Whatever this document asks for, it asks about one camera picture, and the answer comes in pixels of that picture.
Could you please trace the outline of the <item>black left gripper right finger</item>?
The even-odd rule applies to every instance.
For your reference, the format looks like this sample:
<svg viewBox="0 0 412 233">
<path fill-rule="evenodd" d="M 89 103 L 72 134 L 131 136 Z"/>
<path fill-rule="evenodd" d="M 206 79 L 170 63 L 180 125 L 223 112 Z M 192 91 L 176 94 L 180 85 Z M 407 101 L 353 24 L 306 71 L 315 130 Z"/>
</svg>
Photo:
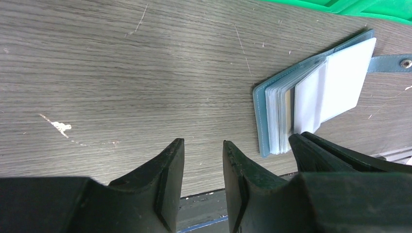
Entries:
<svg viewBox="0 0 412 233">
<path fill-rule="evenodd" d="M 409 233 L 412 177 L 303 172 L 285 180 L 223 142 L 232 233 Z"/>
</svg>

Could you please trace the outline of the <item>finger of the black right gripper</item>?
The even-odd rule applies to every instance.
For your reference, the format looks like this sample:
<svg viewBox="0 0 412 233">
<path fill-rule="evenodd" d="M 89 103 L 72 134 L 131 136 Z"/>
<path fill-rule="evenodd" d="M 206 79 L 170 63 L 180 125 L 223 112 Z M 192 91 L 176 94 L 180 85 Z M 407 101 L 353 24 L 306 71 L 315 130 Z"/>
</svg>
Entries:
<svg viewBox="0 0 412 233">
<path fill-rule="evenodd" d="M 289 144 L 299 172 L 397 172 L 412 173 L 412 167 L 374 158 L 341 147 L 312 133 L 292 134 Z"/>
</svg>

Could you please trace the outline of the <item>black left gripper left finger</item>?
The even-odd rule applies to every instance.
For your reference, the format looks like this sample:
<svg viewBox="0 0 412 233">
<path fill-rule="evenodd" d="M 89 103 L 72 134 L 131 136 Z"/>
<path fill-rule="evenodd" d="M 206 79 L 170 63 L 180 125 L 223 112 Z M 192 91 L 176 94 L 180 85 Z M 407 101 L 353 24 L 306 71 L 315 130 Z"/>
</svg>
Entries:
<svg viewBox="0 0 412 233">
<path fill-rule="evenodd" d="M 89 177 L 0 180 L 3 233 L 174 233 L 185 146 L 159 155 L 103 185 Z"/>
</svg>

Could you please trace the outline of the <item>blue card holder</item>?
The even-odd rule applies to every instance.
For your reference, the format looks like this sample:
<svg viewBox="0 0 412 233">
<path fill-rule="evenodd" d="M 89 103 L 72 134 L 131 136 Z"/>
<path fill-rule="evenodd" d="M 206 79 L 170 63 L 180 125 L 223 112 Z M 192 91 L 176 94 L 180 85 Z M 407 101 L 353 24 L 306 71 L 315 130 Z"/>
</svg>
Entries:
<svg viewBox="0 0 412 233">
<path fill-rule="evenodd" d="M 374 56 L 374 30 L 311 56 L 267 78 L 252 92 L 259 153 L 287 153 L 294 133 L 316 132 L 358 104 L 369 73 L 410 73 L 411 54 Z"/>
</svg>

